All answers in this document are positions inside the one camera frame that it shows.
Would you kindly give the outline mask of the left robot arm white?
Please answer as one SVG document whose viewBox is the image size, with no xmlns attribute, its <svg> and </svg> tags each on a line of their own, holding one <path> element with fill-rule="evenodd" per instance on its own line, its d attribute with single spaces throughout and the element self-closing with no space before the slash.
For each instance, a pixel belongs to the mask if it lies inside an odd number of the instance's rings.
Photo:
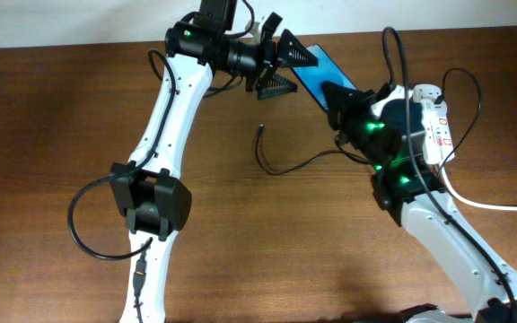
<svg viewBox="0 0 517 323">
<path fill-rule="evenodd" d="M 197 109 L 217 71 L 246 78 L 261 100 L 294 92 L 280 67 L 316 66 L 317 58 L 289 31 L 273 34 L 281 17 L 270 14 L 255 43 L 227 34 L 228 23 L 200 13 L 165 35 L 168 64 L 143 138 L 125 164 L 115 163 L 111 189 L 126 219 L 131 267 L 123 322 L 166 320 L 164 290 L 173 242 L 188 219 L 192 195 L 180 181 L 181 163 Z"/>
</svg>

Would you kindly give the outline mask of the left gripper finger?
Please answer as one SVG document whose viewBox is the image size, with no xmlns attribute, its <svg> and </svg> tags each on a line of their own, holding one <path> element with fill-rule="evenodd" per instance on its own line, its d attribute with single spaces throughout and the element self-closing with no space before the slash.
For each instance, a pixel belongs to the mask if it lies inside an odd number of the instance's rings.
<svg viewBox="0 0 517 323">
<path fill-rule="evenodd" d="M 318 65 L 316 58 L 288 29 L 284 29 L 277 44 L 280 67 L 310 67 Z"/>
<path fill-rule="evenodd" d="M 267 100 L 288 93 L 297 92 L 298 85 L 280 74 L 274 74 L 270 79 L 261 80 L 257 87 L 257 99 Z"/>
</svg>

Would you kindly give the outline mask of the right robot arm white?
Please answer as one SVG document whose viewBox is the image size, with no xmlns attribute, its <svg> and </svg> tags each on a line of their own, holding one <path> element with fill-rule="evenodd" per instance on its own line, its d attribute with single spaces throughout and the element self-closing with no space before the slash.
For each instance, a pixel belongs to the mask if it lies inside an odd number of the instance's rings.
<svg viewBox="0 0 517 323">
<path fill-rule="evenodd" d="M 387 97 L 321 85 L 329 123 L 375 168 L 374 197 L 458 288 L 474 322 L 517 322 L 517 271 L 466 221 L 432 167 L 451 155 L 446 104 L 435 85 Z"/>
</svg>

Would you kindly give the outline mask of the blue Galaxy smartphone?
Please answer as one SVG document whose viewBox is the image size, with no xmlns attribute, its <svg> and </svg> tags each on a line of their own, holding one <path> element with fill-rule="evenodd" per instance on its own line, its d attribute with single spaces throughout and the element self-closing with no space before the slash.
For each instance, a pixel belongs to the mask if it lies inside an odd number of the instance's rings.
<svg viewBox="0 0 517 323">
<path fill-rule="evenodd" d="M 322 91 L 323 83 L 331 82 L 353 90 L 356 87 L 319 44 L 312 44 L 306 49 L 318 58 L 318 64 L 292 67 L 291 70 L 321 110 L 328 113 L 328 103 Z"/>
</svg>

